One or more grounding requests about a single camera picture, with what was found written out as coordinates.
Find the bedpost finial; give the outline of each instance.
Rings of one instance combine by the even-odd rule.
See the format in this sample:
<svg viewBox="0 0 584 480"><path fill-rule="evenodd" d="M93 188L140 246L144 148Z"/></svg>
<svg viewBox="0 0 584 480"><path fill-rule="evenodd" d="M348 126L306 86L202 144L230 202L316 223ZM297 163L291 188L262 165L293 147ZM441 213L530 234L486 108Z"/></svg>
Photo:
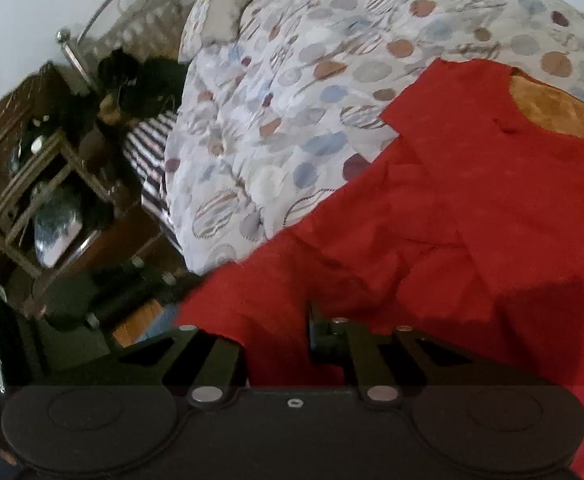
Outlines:
<svg viewBox="0 0 584 480"><path fill-rule="evenodd" d="M70 33L69 28L61 28L56 33L56 42L57 43L67 43L71 37L72 37L72 34Z"/></svg>

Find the red cloth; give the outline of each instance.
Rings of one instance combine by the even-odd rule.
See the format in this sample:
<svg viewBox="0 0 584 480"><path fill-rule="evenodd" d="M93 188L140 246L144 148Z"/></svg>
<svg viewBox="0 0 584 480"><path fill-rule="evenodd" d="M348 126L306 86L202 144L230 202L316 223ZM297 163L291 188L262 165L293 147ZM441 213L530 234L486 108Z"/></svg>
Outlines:
<svg viewBox="0 0 584 480"><path fill-rule="evenodd" d="M584 139L535 126L512 69L435 61L382 118L400 136L347 186L182 306L243 344L250 382L339 381L306 306L413 325L564 384L584 403ZM573 464L584 476L584 444Z"/></svg>

